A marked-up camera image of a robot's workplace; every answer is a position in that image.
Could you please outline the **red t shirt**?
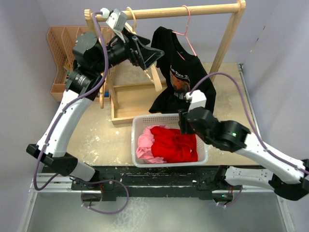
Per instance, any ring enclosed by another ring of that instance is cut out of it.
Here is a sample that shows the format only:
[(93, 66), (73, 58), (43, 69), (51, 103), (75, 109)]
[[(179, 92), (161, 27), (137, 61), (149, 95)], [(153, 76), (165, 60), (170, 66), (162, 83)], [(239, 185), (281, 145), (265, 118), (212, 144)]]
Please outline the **red t shirt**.
[(154, 144), (151, 152), (154, 157), (162, 157), (167, 163), (196, 162), (197, 139), (193, 134), (181, 134), (179, 129), (154, 127)]

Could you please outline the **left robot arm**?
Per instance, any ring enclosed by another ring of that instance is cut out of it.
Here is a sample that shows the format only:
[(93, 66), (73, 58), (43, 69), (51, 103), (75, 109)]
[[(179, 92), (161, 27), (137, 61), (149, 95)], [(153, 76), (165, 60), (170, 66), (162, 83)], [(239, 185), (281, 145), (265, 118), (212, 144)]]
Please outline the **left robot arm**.
[(98, 172), (67, 152), (81, 116), (96, 98), (111, 67), (129, 60), (146, 70), (164, 55), (164, 51), (148, 46), (149, 39), (126, 29), (121, 35), (122, 39), (114, 36), (108, 45), (100, 43), (90, 31), (77, 36), (72, 50), (76, 67), (69, 75), (60, 106), (44, 136), (26, 148), (28, 154), (55, 173), (82, 179), (88, 189), (98, 187)]

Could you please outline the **pink t shirt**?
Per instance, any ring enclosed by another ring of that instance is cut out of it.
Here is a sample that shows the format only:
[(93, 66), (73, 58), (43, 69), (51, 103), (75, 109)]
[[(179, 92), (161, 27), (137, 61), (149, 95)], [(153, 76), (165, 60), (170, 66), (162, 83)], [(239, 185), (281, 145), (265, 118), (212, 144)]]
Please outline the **pink t shirt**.
[(154, 127), (162, 127), (169, 129), (166, 125), (152, 125), (143, 130), (142, 135), (138, 138), (138, 147), (136, 149), (136, 157), (142, 159), (147, 164), (163, 164), (166, 163), (162, 157), (154, 157), (151, 152), (151, 147), (154, 144), (154, 135), (151, 133), (151, 129)]

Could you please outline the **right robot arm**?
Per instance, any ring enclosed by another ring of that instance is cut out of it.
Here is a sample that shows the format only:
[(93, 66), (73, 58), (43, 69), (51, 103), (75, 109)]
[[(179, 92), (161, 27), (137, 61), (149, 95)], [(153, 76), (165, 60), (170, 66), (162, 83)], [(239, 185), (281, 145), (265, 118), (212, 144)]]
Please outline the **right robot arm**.
[(278, 196), (298, 201), (309, 193), (309, 161), (289, 157), (266, 145), (247, 127), (233, 121), (219, 121), (211, 111), (198, 107), (179, 110), (182, 134), (197, 135), (205, 144), (236, 153), (261, 165), (261, 169), (221, 166), (214, 178), (220, 189), (228, 186), (255, 186)]

